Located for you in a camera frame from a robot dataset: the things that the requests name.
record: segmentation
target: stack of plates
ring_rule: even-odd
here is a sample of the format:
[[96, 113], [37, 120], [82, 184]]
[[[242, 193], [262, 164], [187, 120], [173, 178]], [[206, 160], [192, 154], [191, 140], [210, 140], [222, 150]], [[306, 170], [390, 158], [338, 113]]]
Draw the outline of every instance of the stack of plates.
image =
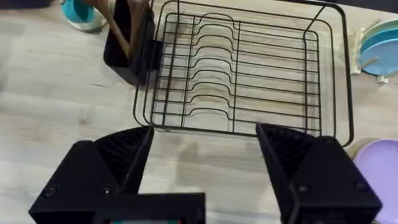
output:
[[361, 65], [369, 63], [363, 70], [372, 75], [398, 72], [397, 20], [382, 22], [364, 34], [360, 62]]

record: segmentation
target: wire rack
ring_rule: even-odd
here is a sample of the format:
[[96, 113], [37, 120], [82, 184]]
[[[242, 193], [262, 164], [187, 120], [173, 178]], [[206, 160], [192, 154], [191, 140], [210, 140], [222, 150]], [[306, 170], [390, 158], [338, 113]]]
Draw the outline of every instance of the wire rack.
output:
[[[343, 11], [323, 2], [275, 2], [279, 9], [296, 4], [317, 13], [185, 1], [167, 1], [157, 11], [161, 2], [152, 2], [162, 61], [136, 88], [137, 122], [242, 136], [254, 136], [255, 123], [270, 123], [348, 145], [353, 114]], [[320, 19], [327, 10], [338, 16], [337, 25]]]

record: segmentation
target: black utensil holder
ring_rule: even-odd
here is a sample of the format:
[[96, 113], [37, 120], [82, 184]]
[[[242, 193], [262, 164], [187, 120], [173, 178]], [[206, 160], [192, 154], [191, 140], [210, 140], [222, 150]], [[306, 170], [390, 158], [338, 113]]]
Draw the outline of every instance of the black utensil holder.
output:
[[[126, 0], [116, 1], [114, 20], [124, 38], [130, 40], [131, 18]], [[156, 53], [160, 51], [160, 44], [153, 40], [154, 31], [154, 13], [151, 8], [148, 8], [141, 20], [139, 36], [135, 42], [135, 51], [132, 58], [126, 57], [113, 31], [109, 30], [108, 32], [104, 49], [104, 62], [130, 85], [144, 85], [150, 70], [159, 67], [159, 57], [152, 57], [152, 55], [160, 55]]]

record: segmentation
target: wooden countertop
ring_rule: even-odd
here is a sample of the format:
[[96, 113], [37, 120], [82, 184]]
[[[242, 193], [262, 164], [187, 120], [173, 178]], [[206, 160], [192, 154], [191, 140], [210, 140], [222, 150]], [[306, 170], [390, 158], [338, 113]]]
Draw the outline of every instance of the wooden countertop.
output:
[[[397, 18], [343, 8], [349, 35], [375, 19]], [[33, 223], [28, 209], [74, 142], [137, 126], [134, 88], [102, 59], [107, 30], [78, 32], [56, 2], [47, 9], [0, 11], [0, 223]], [[398, 138], [397, 85], [396, 78], [378, 85], [369, 75], [352, 77], [352, 146]], [[197, 191], [206, 192], [208, 223], [279, 222], [255, 138], [157, 131], [140, 192]]]

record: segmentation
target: dish rack frame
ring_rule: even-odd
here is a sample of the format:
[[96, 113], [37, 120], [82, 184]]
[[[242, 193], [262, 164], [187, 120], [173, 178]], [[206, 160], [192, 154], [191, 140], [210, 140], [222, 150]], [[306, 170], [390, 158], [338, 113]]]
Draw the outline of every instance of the dish rack frame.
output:
[[[150, 8], [153, 10], [153, 5], [154, 5], [154, 1], [153, 0], [150, 4]], [[150, 47], [150, 49], [153, 49], [152, 52], [152, 60], [151, 60], [151, 65], [150, 68], [158, 68], [154, 71], [154, 73], [148, 71], [146, 74], [146, 81], [144, 86], [141, 86], [141, 84], [137, 84], [136, 85], [136, 90], [135, 90], [135, 100], [134, 100], [134, 104], [133, 104], [133, 115], [134, 115], [134, 119], [140, 124], [140, 125], [153, 125], [155, 128], [160, 128], [160, 129], [164, 129], [164, 130], [170, 130], [170, 129], [179, 129], [179, 130], [187, 130], [187, 131], [201, 131], [201, 132], [206, 132], [206, 133], [223, 133], [223, 134], [236, 134], [236, 135], [240, 135], [240, 136], [256, 136], [254, 133], [254, 125], [257, 122], [260, 121], [251, 121], [251, 120], [244, 120], [244, 119], [238, 119], [236, 117], [236, 111], [237, 110], [246, 110], [246, 111], [256, 111], [256, 112], [260, 112], [265, 114], [265, 116], [267, 116], [266, 114], [277, 114], [278, 116], [295, 116], [295, 117], [299, 117], [303, 119], [303, 126], [302, 127], [298, 127], [298, 126], [289, 126], [289, 125], [281, 125], [281, 126], [285, 126], [288, 128], [292, 128], [292, 129], [298, 129], [303, 131], [304, 133], [309, 133], [309, 132], [317, 132], [314, 135], [323, 135], [322, 133], [322, 111], [321, 111], [321, 84], [320, 84], [320, 62], [319, 62], [319, 54], [320, 54], [320, 47], [319, 47], [319, 36], [316, 32], [312, 31], [310, 28], [313, 25], [313, 23], [315, 21], [321, 21], [323, 23], [325, 23], [329, 28], [330, 28], [330, 38], [331, 38], [331, 66], [332, 66], [332, 72], [331, 75], [333, 77], [333, 126], [334, 126], [334, 137], [336, 137], [336, 88], [335, 88], [335, 80], [336, 80], [336, 71], [335, 71], [335, 50], [334, 50], [334, 46], [333, 46], [333, 31], [331, 28], [331, 25], [329, 25], [329, 23], [327, 23], [327, 21], [323, 21], [323, 20], [319, 20], [318, 17], [319, 15], [322, 13], [322, 11], [326, 8], [326, 7], [332, 7], [333, 9], [336, 9], [338, 11], [338, 13], [341, 15], [341, 27], [342, 27], [342, 36], [343, 36], [343, 50], [344, 50], [344, 64], [345, 64], [345, 77], [346, 77], [346, 91], [347, 91], [347, 109], [348, 109], [348, 114], [347, 114], [347, 120], [348, 120], [348, 140], [346, 142], [341, 142], [341, 144], [343, 146], [347, 146], [349, 145], [354, 138], [354, 124], [353, 124], [353, 108], [352, 108], [352, 95], [351, 95], [351, 79], [350, 79], [350, 75], [349, 75], [349, 55], [348, 55], [348, 38], [347, 38], [347, 28], [346, 28], [346, 18], [345, 18], [345, 14], [343, 12], [343, 10], [337, 6], [336, 4], [331, 4], [331, 3], [327, 3], [327, 2], [310, 2], [310, 1], [305, 1], [305, 0], [279, 0], [280, 2], [293, 2], [293, 3], [301, 3], [301, 4], [307, 4], [307, 5], [313, 5], [313, 6], [320, 6], [320, 10], [317, 12], [317, 14], [315, 15], [315, 17], [313, 18], [307, 18], [307, 17], [297, 17], [297, 16], [290, 16], [290, 15], [286, 15], [286, 14], [279, 14], [279, 13], [272, 13], [272, 12], [259, 12], [259, 11], [251, 11], [251, 10], [246, 10], [246, 9], [235, 9], [235, 8], [231, 8], [231, 7], [224, 7], [224, 6], [214, 6], [214, 5], [209, 5], [209, 4], [200, 4], [200, 3], [195, 3], [195, 2], [185, 2], [185, 1], [180, 1], [180, 0], [171, 0], [171, 1], [167, 1], [164, 3], [164, 5], [162, 6], [162, 9], [160, 10], [160, 15], [159, 15], [159, 20], [158, 20], [158, 25], [156, 26], [156, 30], [155, 30], [155, 37], [154, 40], [152, 42], [153, 46]], [[165, 25], [164, 25], [164, 30], [161, 31], [160, 29], [160, 24], [162, 23], [162, 15], [164, 12], [164, 7], [167, 4], [170, 3], [174, 3], [177, 5], [176, 11], [175, 12], [170, 12], [167, 14], [167, 16], [165, 17]], [[195, 14], [187, 14], [185, 12], [180, 11], [180, 5], [181, 4], [189, 4], [192, 6], [198, 6], [198, 7], [209, 7], [209, 8], [213, 8], [215, 11], [214, 12], [210, 12], [207, 14], [202, 14], [201, 16], [199, 15], [195, 15]], [[275, 24], [267, 24], [267, 23], [256, 23], [256, 22], [250, 22], [250, 21], [242, 21], [242, 20], [235, 20], [234, 18], [232, 18], [231, 16], [227, 15], [227, 14], [223, 14], [220, 13], [220, 11], [222, 10], [230, 10], [230, 11], [239, 11], [242, 13], [253, 13], [253, 14], [259, 14], [259, 15], [268, 15], [268, 16], [279, 16], [279, 17], [283, 17], [283, 18], [289, 18], [289, 19], [303, 19], [303, 20], [308, 20], [309, 21], [309, 25], [307, 26], [306, 29], [298, 29], [296, 27], [284, 27], [284, 26], [278, 26]], [[167, 18], [169, 18], [169, 16], [175, 16], [177, 18], [176, 21], [168, 21]], [[179, 33], [179, 29], [181, 25], [188, 25], [187, 23], [184, 23], [183, 19], [186, 17], [192, 17], [193, 18], [193, 23], [192, 23], [192, 30], [190, 31], [190, 43], [186, 44], [186, 46], [189, 46], [189, 54], [188, 55], [181, 55], [178, 54], [178, 52], [176, 51], [176, 46], [179, 44], [178, 43], [178, 35], [180, 35], [181, 33]], [[229, 29], [231, 29], [232, 32], [232, 38], [228, 38], [228, 37], [221, 37], [222, 39], [226, 39], [227, 41], [231, 42], [231, 50], [229, 51], [229, 54], [231, 56], [230, 61], [227, 60], [223, 60], [223, 59], [216, 59], [213, 57], [204, 57], [201, 59], [198, 59], [196, 61], [196, 64], [201, 61], [201, 60], [216, 60], [216, 61], [220, 61], [222, 63], [227, 63], [229, 64], [230, 67], [230, 73], [227, 72], [221, 72], [221, 71], [211, 71], [209, 70], [208, 72], [218, 72], [218, 73], [222, 73], [222, 75], [226, 75], [229, 78], [229, 82], [227, 84], [231, 84], [231, 87], [229, 87], [228, 85], [226, 85], [225, 83], [217, 83], [217, 82], [202, 82], [202, 84], [209, 84], [209, 85], [216, 85], [216, 86], [221, 86], [222, 88], [226, 88], [228, 95], [231, 97], [230, 99], [223, 97], [223, 96], [217, 96], [217, 95], [207, 95], [207, 94], [201, 94], [199, 96], [204, 96], [204, 97], [213, 97], [213, 98], [217, 98], [219, 100], [222, 101], [226, 101], [226, 104], [228, 105], [228, 108], [231, 109], [231, 113], [229, 111], [225, 111], [225, 110], [221, 110], [218, 108], [207, 108], [207, 107], [201, 107], [201, 108], [193, 108], [191, 110], [187, 109], [187, 105], [190, 104], [194, 98], [198, 97], [198, 96], [193, 96], [190, 98], [190, 100], [187, 98], [187, 95], [189, 94], [190, 91], [194, 90], [194, 88], [199, 84], [199, 83], [195, 83], [192, 87], [188, 87], [190, 81], [195, 78], [195, 75], [198, 74], [198, 72], [196, 72], [194, 74], [194, 77], [190, 77], [190, 70], [192, 68], [194, 68], [196, 66], [196, 64], [192, 65], [192, 61], [193, 58], [195, 56], [194, 51], [193, 51], [193, 46], [195, 44], [199, 43], [199, 40], [197, 41], [197, 43], [194, 43], [194, 37], [195, 35], [199, 34], [200, 30], [195, 33], [195, 26], [200, 24], [200, 22], [202, 21], [202, 19], [213, 19], [215, 21], [222, 21], [222, 22], [230, 22], [232, 23], [232, 28], [229, 27]], [[148, 27], [148, 23], [146, 23], [144, 30], [147, 29]], [[175, 26], [175, 30], [174, 33], [171, 32], [171, 34], [174, 35], [174, 37], [172, 38], [172, 42], [167, 42], [165, 40], [165, 36], [167, 34], [170, 34], [169, 31], [167, 31], [166, 26], [167, 25], [174, 25]], [[271, 78], [274, 80], [282, 80], [283, 82], [300, 82], [303, 83], [304, 86], [304, 91], [292, 91], [292, 90], [286, 90], [286, 89], [280, 89], [280, 88], [275, 88], [273, 86], [263, 86], [263, 87], [259, 87], [259, 86], [251, 86], [251, 85], [247, 85], [244, 83], [238, 83], [238, 75], [241, 75], [241, 72], [238, 72], [239, 70], [239, 64], [242, 64], [242, 61], [239, 61], [239, 53], [244, 53], [244, 50], [239, 49], [240, 45], [242, 42], [245, 42], [246, 40], [243, 40], [240, 38], [240, 34], [241, 32], [244, 32], [245, 30], [242, 30], [241, 25], [242, 24], [249, 24], [249, 25], [255, 25], [255, 26], [264, 26], [264, 27], [272, 27], [275, 29], [292, 29], [294, 31], [300, 31], [303, 33], [302, 36], [302, 40], [303, 40], [303, 58], [301, 58], [302, 62], [303, 62], [303, 69], [297, 69], [297, 68], [290, 68], [290, 67], [281, 67], [281, 66], [275, 66], [275, 65], [265, 65], [267, 68], [274, 68], [276, 70], [293, 70], [296, 72], [302, 72], [303, 73], [303, 80], [292, 80], [286, 77], [268, 77], [267, 75], [257, 75], [257, 76], [261, 76], [264, 78]], [[235, 38], [234, 37], [234, 30], [238, 33], [238, 37]], [[313, 39], [308, 39], [306, 38], [306, 34], [308, 33], [313, 33], [317, 38], [315, 40]], [[270, 34], [271, 36], [274, 37], [280, 37], [280, 38], [288, 38], [288, 39], [299, 39], [298, 37], [291, 37], [288, 35], [275, 35], [275, 34]], [[317, 44], [316, 49], [315, 50], [311, 50], [307, 47], [307, 42], [314, 42]], [[246, 41], [249, 44], [261, 44], [260, 42], [256, 42], [256, 41]], [[172, 51], [171, 54], [167, 53], [165, 51], [166, 45], [167, 44], [172, 44]], [[160, 57], [161, 57], [161, 61], [160, 65], [153, 65], [152, 63], [158, 63], [159, 61], [159, 48], [161, 48], [160, 51]], [[206, 46], [204, 46], [203, 48], [200, 48], [196, 51], [196, 54], [199, 53], [199, 51], [201, 49], [206, 48]], [[214, 49], [220, 49], [220, 47], [217, 46], [212, 46], [212, 48]], [[315, 52], [317, 54], [317, 59], [316, 60], [311, 60], [308, 58], [308, 52]], [[181, 66], [181, 65], [176, 65], [175, 64], [175, 59], [177, 57], [185, 57], [188, 60], [188, 65], [186, 66]], [[270, 57], [279, 57], [279, 58], [283, 58], [286, 60], [297, 60], [297, 58], [293, 58], [293, 57], [286, 57], [286, 56], [276, 56], [276, 55], [272, 55], [272, 54], [263, 54], [261, 56], [270, 56]], [[166, 64], [164, 63], [164, 58], [169, 57], [171, 58], [170, 63]], [[315, 62], [317, 63], [317, 70], [309, 70], [308, 69], [308, 63], [312, 63]], [[264, 66], [262, 64], [258, 64], [258, 63], [250, 63], [250, 62], [246, 62], [249, 65], [253, 65], [253, 66]], [[186, 77], [174, 77], [174, 70], [176, 69], [183, 69], [186, 70]], [[165, 69], [168, 69], [169, 71], [166, 72], [166, 75], [162, 75], [162, 73], [164, 72]], [[307, 76], [309, 73], [316, 73], [318, 76], [318, 80], [316, 81], [310, 81], [307, 79]], [[180, 88], [180, 89], [176, 89], [172, 87], [172, 82], [174, 80], [178, 80], [180, 79], [180, 81], [184, 81], [185, 82], [185, 88]], [[165, 80], [167, 83], [166, 87], [161, 87], [159, 86], [161, 81]], [[315, 84], [318, 85], [318, 92], [317, 93], [310, 93], [307, 89], [307, 85], [309, 84]], [[239, 86], [243, 86], [243, 87], [248, 87], [248, 88], [262, 88], [263, 90], [270, 90], [270, 91], [279, 91], [279, 92], [288, 92], [288, 93], [293, 93], [293, 94], [298, 94], [298, 95], [303, 95], [304, 96], [304, 102], [303, 103], [294, 103], [294, 102], [289, 102], [289, 101], [278, 101], [278, 100], [267, 100], [267, 99], [262, 99], [262, 98], [255, 98], [255, 97], [251, 97], [251, 96], [242, 96], [242, 95], [237, 95], [237, 89], [239, 88]], [[184, 94], [183, 100], [182, 101], [175, 101], [175, 100], [171, 100], [169, 99], [170, 94], [172, 94], [173, 92], [181, 92]], [[165, 96], [165, 98], [163, 100], [161, 100], [159, 98], [159, 95]], [[318, 98], [318, 103], [315, 105], [311, 105], [308, 102], [308, 96], [310, 95], [315, 95]], [[139, 105], [141, 105], [139, 98], [143, 99], [143, 102], [141, 100], [141, 103], [143, 105], [142, 108], [140, 108]], [[275, 111], [259, 111], [258, 109], [254, 109], [254, 108], [240, 108], [238, 106], [236, 106], [236, 99], [237, 98], [247, 98], [249, 100], [267, 100], [267, 101], [271, 101], [273, 103], [280, 103], [280, 104], [297, 104], [303, 107], [303, 112], [304, 114], [288, 114], [288, 113], [280, 113], [280, 112], [275, 112]], [[158, 102], [161, 102], [164, 104], [163, 109], [162, 110], [155, 110], [156, 108], [156, 104]], [[175, 105], [182, 105], [182, 112], [181, 113], [172, 113], [168, 111], [168, 107], [170, 107], [170, 105], [175, 104]], [[318, 116], [310, 116], [308, 113], [308, 109], [311, 107], [317, 107], [318, 108]], [[204, 111], [212, 111], [215, 113], [219, 113], [219, 114], [224, 114], [224, 116], [226, 117], [226, 119], [228, 120], [228, 123], [232, 123], [232, 128], [227, 127], [226, 130], [224, 128], [220, 128], [220, 129], [208, 129], [208, 128], [198, 128], [195, 126], [188, 126], [185, 125], [184, 123], [184, 119], [188, 116], [191, 116], [193, 114], [194, 111], [200, 111], [200, 110], [204, 110]], [[162, 117], [162, 121], [161, 122], [157, 122], [154, 121], [154, 116], [156, 114], [161, 115]], [[167, 124], [166, 120], [167, 118], [171, 117], [171, 116], [177, 116], [180, 118], [180, 123], [179, 124], [175, 124], [175, 125], [169, 125]], [[318, 119], [318, 128], [311, 128], [309, 127], [309, 120], [310, 119]], [[236, 123], [237, 122], [244, 122], [244, 123], [251, 123], [253, 126], [253, 133], [243, 133], [243, 132], [239, 132], [236, 130]]]

